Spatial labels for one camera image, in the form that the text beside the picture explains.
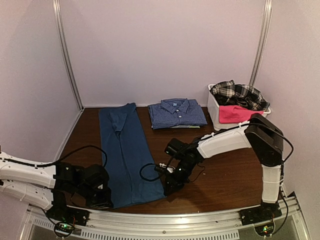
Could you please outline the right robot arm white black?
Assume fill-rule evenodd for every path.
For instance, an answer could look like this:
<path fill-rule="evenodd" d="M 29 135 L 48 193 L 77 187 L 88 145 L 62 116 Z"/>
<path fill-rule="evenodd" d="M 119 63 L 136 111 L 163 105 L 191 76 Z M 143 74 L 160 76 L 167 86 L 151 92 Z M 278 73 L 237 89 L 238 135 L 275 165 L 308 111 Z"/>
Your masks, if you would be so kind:
<path fill-rule="evenodd" d="M 248 121 L 228 129 L 194 139 L 191 143 L 172 138 L 165 153 L 178 161 L 174 170 L 164 168 L 164 194 L 169 196 L 184 187 L 199 163 L 216 156 L 242 150 L 255 154 L 262 167 L 262 206 L 256 210 L 259 220 L 268 220 L 275 212 L 283 180 L 283 132 L 267 118 L 254 114 Z"/>

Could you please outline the dark blue polo shirt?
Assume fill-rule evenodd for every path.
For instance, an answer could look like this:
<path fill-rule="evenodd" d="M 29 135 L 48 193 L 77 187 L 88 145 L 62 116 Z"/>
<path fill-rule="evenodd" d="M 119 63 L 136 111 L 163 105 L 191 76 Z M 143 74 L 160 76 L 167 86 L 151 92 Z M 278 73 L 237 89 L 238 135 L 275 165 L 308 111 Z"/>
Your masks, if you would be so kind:
<path fill-rule="evenodd" d="M 135 103 L 99 110 L 102 157 L 114 208 L 165 198 Z"/>

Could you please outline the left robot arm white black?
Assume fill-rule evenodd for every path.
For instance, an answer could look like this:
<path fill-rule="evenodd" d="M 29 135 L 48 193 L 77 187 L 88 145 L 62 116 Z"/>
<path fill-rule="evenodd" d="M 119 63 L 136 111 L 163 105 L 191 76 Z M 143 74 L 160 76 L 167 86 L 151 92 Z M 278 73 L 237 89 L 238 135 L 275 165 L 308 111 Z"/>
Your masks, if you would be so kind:
<path fill-rule="evenodd" d="M 89 167 L 64 162 L 66 158 L 87 148 L 101 151 L 105 160 L 108 159 L 107 153 L 94 145 L 77 148 L 58 160 L 48 163 L 14 157 L 2 151 L 0 180 L 22 184 L 23 191 L 18 197 L 29 202 L 34 201 L 39 206 L 41 205 L 39 200 L 43 200 L 44 197 L 40 197 L 39 191 L 32 190 L 32 187 L 44 187 L 52 193 L 77 194 L 85 199 L 87 208 L 112 208 L 114 204 L 111 200 L 111 189 L 108 187 L 110 177 L 105 169 L 106 162 L 103 165 L 93 164 Z"/>

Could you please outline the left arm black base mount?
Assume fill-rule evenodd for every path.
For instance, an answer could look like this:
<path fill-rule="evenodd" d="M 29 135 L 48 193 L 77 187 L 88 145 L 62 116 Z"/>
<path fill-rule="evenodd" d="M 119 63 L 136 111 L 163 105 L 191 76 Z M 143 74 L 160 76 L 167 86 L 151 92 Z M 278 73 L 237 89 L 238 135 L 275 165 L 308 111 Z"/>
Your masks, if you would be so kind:
<path fill-rule="evenodd" d="M 90 215 L 88 210 L 68 206 L 52 206 L 42 211 L 53 224 L 54 234 L 61 239 L 69 237 L 76 229 L 76 225 L 85 227 Z"/>

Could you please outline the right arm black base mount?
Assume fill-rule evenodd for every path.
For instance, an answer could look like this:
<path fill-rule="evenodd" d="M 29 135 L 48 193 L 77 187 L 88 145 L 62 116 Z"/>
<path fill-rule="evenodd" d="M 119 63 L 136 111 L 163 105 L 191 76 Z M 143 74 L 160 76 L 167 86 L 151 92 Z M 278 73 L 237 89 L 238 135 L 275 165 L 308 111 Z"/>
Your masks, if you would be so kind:
<path fill-rule="evenodd" d="M 274 233 L 274 220 L 282 216 L 282 211 L 278 202 L 261 202 L 259 206 L 240 210 L 239 216 L 243 226 L 253 224 L 255 232 L 260 237 L 267 238 Z"/>

